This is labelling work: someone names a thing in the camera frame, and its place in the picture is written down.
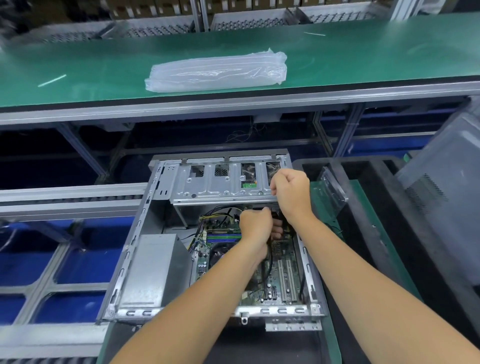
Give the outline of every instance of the open computer chassis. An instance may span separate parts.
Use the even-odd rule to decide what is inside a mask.
[[[151,163],[152,176],[103,304],[104,320],[141,325],[200,279],[218,254],[210,250],[240,238],[240,211],[231,206],[268,206],[281,215],[269,184],[279,168],[291,168],[290,157],[286,150],[266,152],[182,155]],[[219,206],[225,207],[224,214],[232,211],[232,218],[222,215],[209,221],[192,242],[199,217]],[[322,329],[320,318],[327,307],[318,271],[300,237],[284,227],[284,237],[271,242],[231,324],[265,325],[267,331]]]

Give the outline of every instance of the clear plastic piece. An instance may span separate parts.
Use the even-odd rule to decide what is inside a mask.
[[[287,77],[283,52],[193,58],[156,64],[145,88],[152,92],[187,92],[281,84]]]
[[[343,206],[348,202],[348,197],[343,191],[342,186],[338,183],[333,173],[327,167],[323,167],[322,173],[319,177],[319,182],[322,184],[322,192],[330,201],[328,211],[330,216],[337,217]]]

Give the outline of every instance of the green workbench surface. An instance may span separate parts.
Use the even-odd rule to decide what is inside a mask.
[[[286,53],[287,80],[256,89],[480,75],[479,39],[480,13],[464,13],[34,44],[0,53],[0,107],[172,96],[145,90],[152,65],[268,48]]]

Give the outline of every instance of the conveyor belt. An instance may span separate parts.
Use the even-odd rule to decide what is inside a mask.
[[[479,34],[480,14],[464,13],[22,47],[0,54],[0,83],[9,85],[0,124],[473,95]],[[153,64],[268,48],[288,56],[282,85],[203,95],[145,90]],[[28,110],[45,112],[21,112]]]

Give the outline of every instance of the blue floor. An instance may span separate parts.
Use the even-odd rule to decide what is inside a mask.
[[[67,228],[71,220],[50,222]],[[82,241],[85,251],[72,250],[56,276],[58,284],[109,282],[133,217],[87,219]],[[19,286],[37,280],[57,243],[30,231],[25,224],[12,225],[19,231],[13,242],[0,253],[0,286]],[[9,234],[0,234],[2,246]],[[40,308],[36,323],[93,322],[100,309],[104,292],[62,293],[49,297]],[[0,325],[11,324],[24,303],[23,296],[0,296]]]

